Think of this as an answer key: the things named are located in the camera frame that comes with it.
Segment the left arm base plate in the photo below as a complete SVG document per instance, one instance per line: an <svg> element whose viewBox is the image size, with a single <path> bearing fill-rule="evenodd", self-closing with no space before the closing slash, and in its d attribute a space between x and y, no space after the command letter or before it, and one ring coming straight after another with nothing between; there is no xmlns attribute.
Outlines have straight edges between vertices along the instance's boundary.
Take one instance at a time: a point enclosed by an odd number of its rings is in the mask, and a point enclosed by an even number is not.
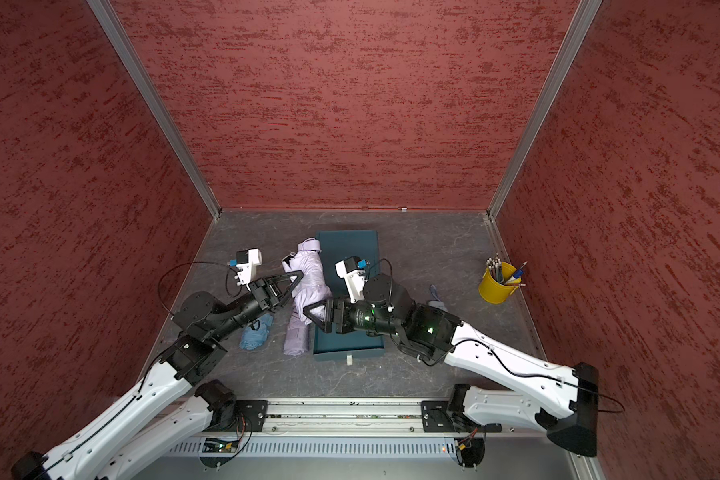
<svg viewBox="0 0 720 480"><path fill-rule="evenodd" d="M262 432L267 418L269 402L267 400L236 400L221 408L209 431L242 431Z"/></svg>

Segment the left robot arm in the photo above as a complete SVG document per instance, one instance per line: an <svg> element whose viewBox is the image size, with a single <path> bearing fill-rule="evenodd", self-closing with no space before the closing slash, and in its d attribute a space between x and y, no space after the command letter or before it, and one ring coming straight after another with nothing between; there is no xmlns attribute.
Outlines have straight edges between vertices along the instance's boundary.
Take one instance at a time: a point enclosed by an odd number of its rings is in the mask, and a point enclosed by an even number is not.
<svg viewBox="0 0 720 480"><path fill-rule="evenodd" d="M251 432L232 390L207 377L227 353L222 341L282 308L302 278L296 270L255 280L229 304L208 292L190 295L173 318L181 335L144 377L66 441L45 454L25 454L12 466L12 477L129 479L206 429Z"/></svg>

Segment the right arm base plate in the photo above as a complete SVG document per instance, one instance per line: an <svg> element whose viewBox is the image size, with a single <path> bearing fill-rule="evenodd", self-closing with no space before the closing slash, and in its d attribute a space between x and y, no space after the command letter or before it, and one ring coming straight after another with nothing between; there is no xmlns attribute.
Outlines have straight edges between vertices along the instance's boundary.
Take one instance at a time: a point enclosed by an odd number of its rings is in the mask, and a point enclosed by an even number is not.
<svg viewBox="0 0 720 480"><path fill-rule="evenodd" d="M480 425L469 419L461 407L444 400L425 400L420 403L423 429L426 433L501 433L501 424Z"/></svg>

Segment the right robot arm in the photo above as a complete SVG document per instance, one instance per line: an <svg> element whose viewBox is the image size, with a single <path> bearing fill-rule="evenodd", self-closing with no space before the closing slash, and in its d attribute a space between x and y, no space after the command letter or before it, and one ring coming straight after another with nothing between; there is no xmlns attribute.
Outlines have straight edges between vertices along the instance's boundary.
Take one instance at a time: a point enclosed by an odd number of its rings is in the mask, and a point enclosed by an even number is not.
<svg viewBox="0 0 720 480"><path fill-rule="evenodd" d="M549 363L488 337L459 317L419 303L390 276L367 280L360 296L308 304L304 315L320 330L388 336L400 352L427 366L476 373L521 396L512 407L481 389L457 388L455 413L473 424L513 422L545 432L555 445L585 457L598 453L599 372L587 363Z"/></svg>

